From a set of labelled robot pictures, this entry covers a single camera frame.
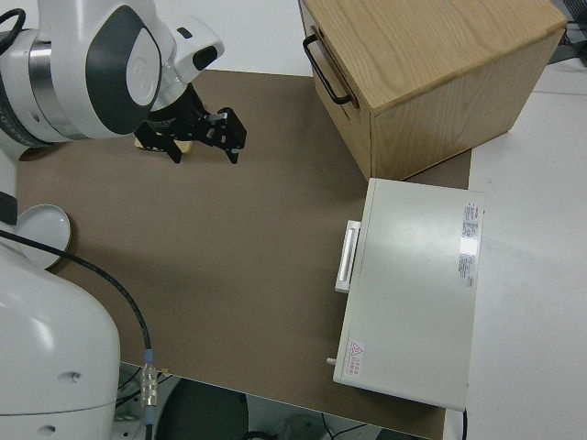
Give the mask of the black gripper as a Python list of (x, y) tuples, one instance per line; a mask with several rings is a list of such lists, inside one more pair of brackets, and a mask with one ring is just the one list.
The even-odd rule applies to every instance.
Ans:
[(192, 84), (188, 84), (172, 104), (149, 113), (148, 124), (143, 123), (135, 130), (138, 147), (150, 152), (164, 152), (174, 163), (179, 164), (183, 153), (174, 139), (197, 140), (202, 119), (205, 135), (203, 143), (222, 149), (228, 160), (237, 164), (239, 153), (245, 147), (246, 128), (230, 107), (206, 115), (203, 102)]

